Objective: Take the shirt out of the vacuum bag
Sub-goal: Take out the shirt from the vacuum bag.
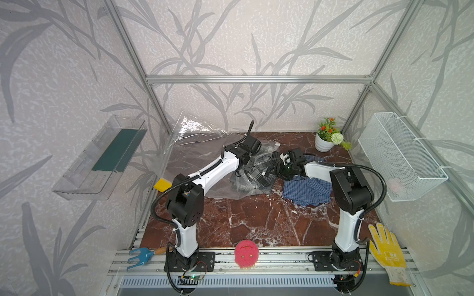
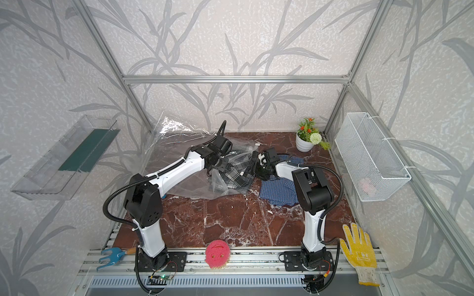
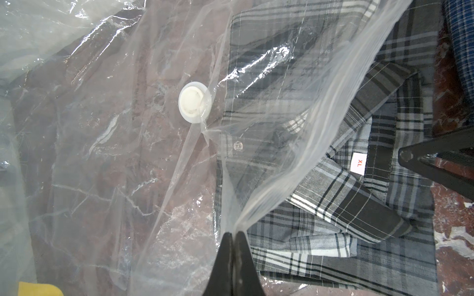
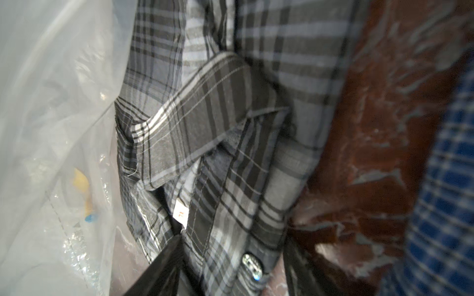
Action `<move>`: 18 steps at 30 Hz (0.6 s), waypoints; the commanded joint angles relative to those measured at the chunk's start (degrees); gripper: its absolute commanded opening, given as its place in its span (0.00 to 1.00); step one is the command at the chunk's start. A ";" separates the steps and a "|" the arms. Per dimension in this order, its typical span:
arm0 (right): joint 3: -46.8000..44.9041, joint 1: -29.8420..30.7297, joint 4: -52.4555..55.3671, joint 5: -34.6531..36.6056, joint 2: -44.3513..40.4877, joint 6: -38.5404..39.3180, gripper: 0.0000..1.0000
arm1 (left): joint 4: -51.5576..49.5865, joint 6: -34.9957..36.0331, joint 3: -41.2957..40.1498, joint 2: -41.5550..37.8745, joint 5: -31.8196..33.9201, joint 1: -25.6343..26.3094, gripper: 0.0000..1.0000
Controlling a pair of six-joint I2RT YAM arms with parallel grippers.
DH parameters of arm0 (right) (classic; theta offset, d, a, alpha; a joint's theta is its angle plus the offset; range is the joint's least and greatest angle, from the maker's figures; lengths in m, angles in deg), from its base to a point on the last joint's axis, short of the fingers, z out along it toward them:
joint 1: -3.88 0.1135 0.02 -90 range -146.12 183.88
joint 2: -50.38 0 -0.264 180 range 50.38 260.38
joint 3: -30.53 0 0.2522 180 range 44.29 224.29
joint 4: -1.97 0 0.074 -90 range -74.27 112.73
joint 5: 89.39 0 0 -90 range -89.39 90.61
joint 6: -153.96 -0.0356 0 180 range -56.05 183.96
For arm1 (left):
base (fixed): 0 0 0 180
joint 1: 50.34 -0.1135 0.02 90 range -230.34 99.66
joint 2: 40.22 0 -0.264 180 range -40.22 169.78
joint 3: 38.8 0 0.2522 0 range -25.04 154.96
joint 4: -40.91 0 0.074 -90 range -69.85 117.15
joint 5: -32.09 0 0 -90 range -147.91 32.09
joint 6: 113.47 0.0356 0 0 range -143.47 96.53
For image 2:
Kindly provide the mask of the blue checked shirt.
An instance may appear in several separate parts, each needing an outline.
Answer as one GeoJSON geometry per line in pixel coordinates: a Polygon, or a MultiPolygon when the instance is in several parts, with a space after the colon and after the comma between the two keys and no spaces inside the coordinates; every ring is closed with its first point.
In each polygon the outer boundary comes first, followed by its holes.
{"type": "Polygon", "coordinates": [[[275,206],[294,206],[298,204],[293,181],[271,175],[262,165],[257,165],[256,177],[262,180],[259,197],[275,206]]]}

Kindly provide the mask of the clear vacuum bag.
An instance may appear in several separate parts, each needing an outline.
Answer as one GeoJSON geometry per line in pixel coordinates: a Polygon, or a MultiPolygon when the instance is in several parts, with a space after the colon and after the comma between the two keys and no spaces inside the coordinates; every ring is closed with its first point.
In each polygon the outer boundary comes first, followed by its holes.
{"type": "Polygon", "coordinates": [[[154,128],[147,175],[160,197],[216,199],[249,191],[258,163],[258,148],[251,141],[205,129],[161,113],[154,128]]]}

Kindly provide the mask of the grey plaid shirt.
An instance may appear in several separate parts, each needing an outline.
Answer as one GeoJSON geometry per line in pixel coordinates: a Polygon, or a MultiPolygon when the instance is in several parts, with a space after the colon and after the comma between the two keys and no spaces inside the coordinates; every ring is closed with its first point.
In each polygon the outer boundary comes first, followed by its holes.
{"type": "Polygon", "coordinates": [[[237,149],[229,153],[226,166],[212,170],[211,189],[220,196],[246,194],[255,178],[258,151],[237,149]]]}

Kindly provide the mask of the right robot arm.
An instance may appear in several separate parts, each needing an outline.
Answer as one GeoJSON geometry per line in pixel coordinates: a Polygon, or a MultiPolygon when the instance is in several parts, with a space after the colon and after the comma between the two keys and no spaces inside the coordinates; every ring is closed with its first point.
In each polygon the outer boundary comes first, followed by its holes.
{"type": "Polygon", "coordinates": [[[325,172],[335,177],[338,174],[321,165],[295,164],[281,160],[274,148],[258,153],[254,167],[255,176],[263,181],[268,181],[271,177],[292,181],[297,201],[305,214],[301,250],[283,253],[285,270],[323,271],[324,276],[335,271],[338,259],[334,259],[327,249],[327,245],[333,242],[325,240],[324,227],[327,214],[338,205],[341,197],[335,198],[325,172]]]}

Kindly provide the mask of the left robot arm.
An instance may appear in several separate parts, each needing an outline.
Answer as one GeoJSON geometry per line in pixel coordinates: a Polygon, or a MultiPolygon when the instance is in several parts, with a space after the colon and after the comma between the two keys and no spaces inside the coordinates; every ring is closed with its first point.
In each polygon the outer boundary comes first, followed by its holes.
{"type": "Polygon", "coordinates": [[[128,185],[113,192],[102,206],[105,217],[111,221],[127,224],[138,232],[139,245],[143,259],[152,270],[160,270],[169,261],[167,248],[162,238],[159,220],[163,214],[162,200],[176,185],[188,177],[205,170],[210,173],[219,166],[227,165],[226,155],[232,150],[232,142],[225,137],[226,121],[210,140],[189,147],[184,156],[174,163],[148,176],[136,174],[128,185]],[[125,192],[123,207],[131,220],[114,216],[109,204],[125,192]]]}

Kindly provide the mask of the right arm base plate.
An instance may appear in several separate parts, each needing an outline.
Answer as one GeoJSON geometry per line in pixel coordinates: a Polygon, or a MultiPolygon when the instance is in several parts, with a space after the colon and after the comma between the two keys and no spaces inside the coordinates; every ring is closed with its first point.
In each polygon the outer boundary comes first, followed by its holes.
{"type": "Polygon", "coordinates": [[[333,271],[333,259],[330,252],[327,252],[322,260],[317,261],[312,266],[309,266],[308,263],[303,263],[300,251],[283,252],[278,256],[278,259],[285,265],[285,271],[316,271],[318,273],[333,271]]]}

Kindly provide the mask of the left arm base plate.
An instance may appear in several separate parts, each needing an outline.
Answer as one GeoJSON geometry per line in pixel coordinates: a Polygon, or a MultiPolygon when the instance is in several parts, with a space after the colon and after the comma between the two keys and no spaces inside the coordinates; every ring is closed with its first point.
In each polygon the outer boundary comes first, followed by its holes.
{"type": "Polygon", "coordinates": [[[152,271],[183,272],[186,265],[186,252],[162,252],[152,258],[140,251],[137,254],[137,262],[134,271],[139,273],[152,271]]]}

